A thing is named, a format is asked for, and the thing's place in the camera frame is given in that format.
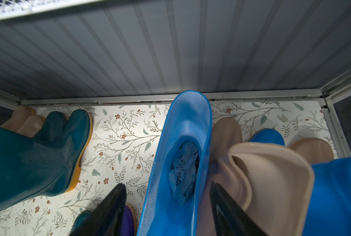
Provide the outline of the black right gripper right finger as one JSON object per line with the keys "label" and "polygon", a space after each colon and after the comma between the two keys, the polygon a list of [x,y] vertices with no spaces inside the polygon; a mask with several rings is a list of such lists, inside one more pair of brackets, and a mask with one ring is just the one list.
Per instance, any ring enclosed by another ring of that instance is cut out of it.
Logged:
{"label": "black right gripper right finger", "polygon": [[222,185],[212,182],[210,202],[218,236],[265,236],[266,233],[234,201]]}

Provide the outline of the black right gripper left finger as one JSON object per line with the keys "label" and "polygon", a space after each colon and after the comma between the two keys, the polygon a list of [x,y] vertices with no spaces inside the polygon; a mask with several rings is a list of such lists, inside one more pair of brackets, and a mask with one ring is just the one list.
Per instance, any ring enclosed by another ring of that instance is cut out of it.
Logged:
{"label": "black right gripper left finger", "polygon": [[119,236],[126,203],[126,188],[120,183],[98,207],[73,230],[71,236]]}

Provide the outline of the beige rain boot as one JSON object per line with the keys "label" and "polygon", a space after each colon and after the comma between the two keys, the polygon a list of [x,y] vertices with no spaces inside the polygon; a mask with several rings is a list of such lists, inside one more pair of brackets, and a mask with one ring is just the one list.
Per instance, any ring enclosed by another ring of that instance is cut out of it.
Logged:
{"label": "beige rain boot", "polygon": [[0,127],[10,130],[12,132],[17,132],[25,123],[27,118],[34,114],[35,114],[35,111],[28,106],[24,106],[24,105],[17,106],[14,109],[10,119],[4,124],[2,124]]}
{"label": "beige rain boot", "polygon": [[332,147],[319,138],[303,138],[291,146],[309,164],[321,164],[334,160]]}
{"label": "beige rain boot", "polygon": [[314,181],[311,165],[294,150],[273,143],[244,142],[239,123],[222,118],[212,128],[196,234],[216,235],[209,191],[212,183],[218,183],[267,235],[300,236]]}
{"label": "beige rain boot", "polygon": [[19,128],[17,133],[32,138],[41,130],[45,119],[46,118],[41,115],[31,115]]}

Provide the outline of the blue rain boot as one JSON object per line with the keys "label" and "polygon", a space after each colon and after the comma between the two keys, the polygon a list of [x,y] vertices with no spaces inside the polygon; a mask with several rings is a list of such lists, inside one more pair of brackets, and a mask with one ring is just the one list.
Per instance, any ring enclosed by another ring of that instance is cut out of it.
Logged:
{"label": "blue rain boot", "polygon": [[[280,134],[262,130],[250,142],[278,144]],[[315,181],[301,236],[351,236],[351,157],[311,165]]]}
{"label": "blue rain boot", "polygon": [[197,91],[172,102],[161,133],[139,236],[194,236],[209,168],[212,111]]}

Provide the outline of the dark teal boot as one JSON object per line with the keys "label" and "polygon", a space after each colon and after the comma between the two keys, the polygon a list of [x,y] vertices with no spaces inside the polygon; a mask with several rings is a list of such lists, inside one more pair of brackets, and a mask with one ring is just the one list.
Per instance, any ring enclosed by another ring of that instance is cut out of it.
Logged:
{"label": "dark teal boot", "polygon": [[92,129],[92,118],[85,110],[75,110],[52,141],[0,128],[0,211],[36,196],[73,190]]}
{"label": "dark teal boot", "polygon": [[51,112],[39,132],[33,137],[43,142],[53,142],[63,132],[67,123],[66,116],[61,112]]}

